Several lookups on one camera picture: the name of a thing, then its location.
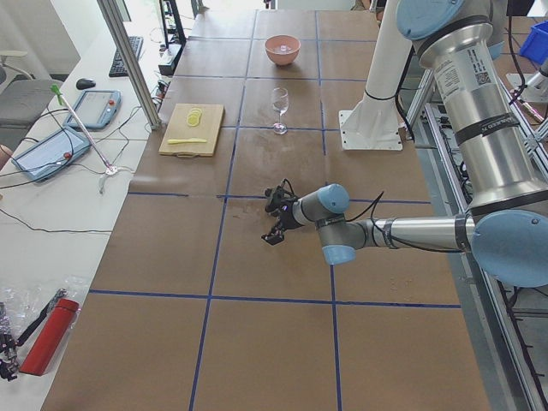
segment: computer mouse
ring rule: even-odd
[[[95,87],[95,80],[92,79],[79,79],[76,81],[76,88],[78,90],[86,90],[87,88]]]

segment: keyboard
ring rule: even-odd
[[[140,36],[129,36],[129,43],[134,50],[135,56],[139,59],[140,50],[143,47],[143,38]],[[109,77],[127,77],[128,71],[123,65],[120,51],[116,50],[112,58],[112,66],[110,66]]]

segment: chair seat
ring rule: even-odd
[[[18,80],[0,94],[0,127],[30,128],[54,97],[51,86],[58,80]]]

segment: cutting board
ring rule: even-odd
[[[187,125],[188,112],[193,108],[202,110],[200,124]],[[171,115],[159,153],[164,156],[203,156],[215,153],[224,106],[221,104],[176,104]],[[168,144],[168,140],[204,139],[206,143]]]

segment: robotic arm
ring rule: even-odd
[[[265,192],[265,210],[277,223],[263,239],[274,245],[285,230],[313,223],[330,265],[354,259],[363,247],[414,247],[470,252],[489,274],[515,286],[548,284],[548,184],[527,156],[491,59],[502,50],[506,1],[397,3],[388,1],[385,18],[396,13],[398,30],[435,75],[474,187],[468,213],[349,221],[342,186],[299,198],[283,182]]]

